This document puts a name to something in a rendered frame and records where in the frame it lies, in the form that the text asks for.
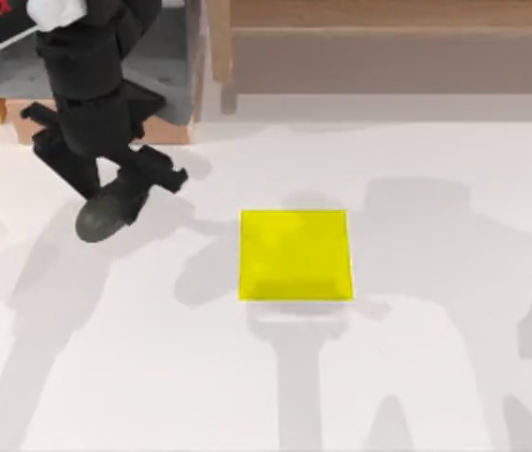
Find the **dark grey rounded object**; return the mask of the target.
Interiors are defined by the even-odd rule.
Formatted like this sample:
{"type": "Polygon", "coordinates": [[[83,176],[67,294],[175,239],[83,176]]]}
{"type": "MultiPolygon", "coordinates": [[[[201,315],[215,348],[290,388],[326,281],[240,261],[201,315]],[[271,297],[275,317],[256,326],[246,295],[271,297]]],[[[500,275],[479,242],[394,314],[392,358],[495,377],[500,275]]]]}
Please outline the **dark grey rounded object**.
{"type": "Polygon", "coordinates": [[[114,188],[114,181],[101,187],[79,211],[75,231],[84,242],[104,241],[122,228],[132,225],[125,224],[121,219],[114,188]]]}

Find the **grey pierced drawer inside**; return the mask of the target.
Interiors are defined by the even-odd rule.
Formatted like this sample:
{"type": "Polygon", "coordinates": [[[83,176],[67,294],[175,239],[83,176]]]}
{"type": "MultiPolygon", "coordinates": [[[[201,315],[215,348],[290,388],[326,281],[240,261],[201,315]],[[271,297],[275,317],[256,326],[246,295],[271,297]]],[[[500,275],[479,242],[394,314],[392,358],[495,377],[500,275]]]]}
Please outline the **grey pierced drawer inside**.
{"type": "MultiPolygon", "coordinates": [[[[205,54],[202,6],[202,0],[162,0],[152,27],[123,61],[126,79],[165,97],[166,106],[157,116],[175,125],[188,124],[199,109],[205,54]]],[[[0,51],[0,98],[50,97],[32,36],[0,51]]]]}

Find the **flat yellow square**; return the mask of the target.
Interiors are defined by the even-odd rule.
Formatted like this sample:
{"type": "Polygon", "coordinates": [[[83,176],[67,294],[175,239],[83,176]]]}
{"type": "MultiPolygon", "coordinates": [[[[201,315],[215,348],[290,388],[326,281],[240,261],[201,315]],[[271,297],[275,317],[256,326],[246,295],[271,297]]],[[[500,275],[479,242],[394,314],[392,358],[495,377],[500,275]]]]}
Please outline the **flat yellow square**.
{"type": "Polygon", "coordinates": [[[347,211],[243,210],[238,298],[248,302],[353,300],[347,211]]]}

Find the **wooden cupboard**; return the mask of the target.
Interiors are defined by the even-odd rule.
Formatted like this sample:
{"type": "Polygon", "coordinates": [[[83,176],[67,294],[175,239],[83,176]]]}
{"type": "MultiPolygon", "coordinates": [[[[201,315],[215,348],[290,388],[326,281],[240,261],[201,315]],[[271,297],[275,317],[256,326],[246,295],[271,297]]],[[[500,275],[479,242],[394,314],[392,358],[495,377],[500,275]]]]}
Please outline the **wooden cupboard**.
{"type": "Polygon", "coordinates": [[[219,107],[245,121],[532,95],[532,0],[204,0],[219,107]]]}

